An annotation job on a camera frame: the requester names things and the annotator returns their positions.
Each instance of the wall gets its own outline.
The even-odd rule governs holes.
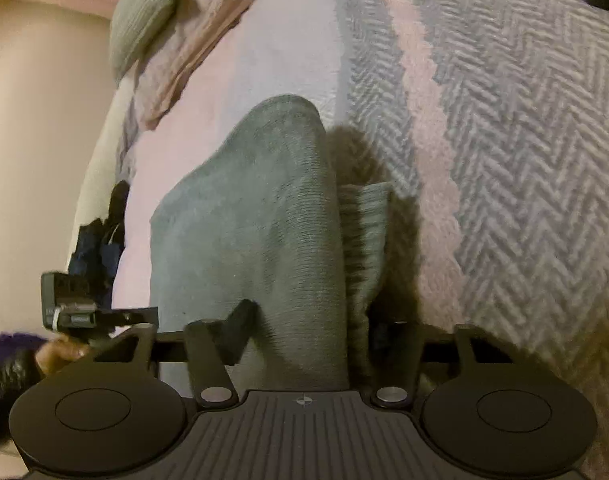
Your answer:
[[[114,86],[108,22],[0,0],[0,332],[41,331],[40,274],[60,269]]]

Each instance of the black circular pad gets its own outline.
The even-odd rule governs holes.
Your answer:
[[[478,415],[501,431],[526,433],[542,428],[551,418],[546,400],[521,390],[499,390],[478,401]]]
[[[422,410],[430,440],[478,473],[532,477],[568,470],[597,428],[589,401],[530,367],[483,365],[441,384]]]
[[[115,474],[151,462],[184,424],[175,390],[128,363],[71,365],[25,392],[9,415],[18,449],[66,476]]]
[[[122,422],[131,411],[131,402],[114,390],[90,388],[73,392],[56,406],[56,417],[72,430],[107,430]]]

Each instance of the pillow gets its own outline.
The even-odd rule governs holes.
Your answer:
[[[111,19],[109,62],[116,81],[171,18],[176,0],[118,0]]]

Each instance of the hand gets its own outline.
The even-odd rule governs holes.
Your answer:
[[[36,352],[36,364],[45,376],[55,374],[67,364],[89,352],[89,346],[67,335],[44,343]]]

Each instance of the herringbone blanket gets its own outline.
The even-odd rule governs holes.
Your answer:
[[[609,479],[609,12],[340,1],[341,179],[393,182],[392,304],[542,356],[593,403]]]

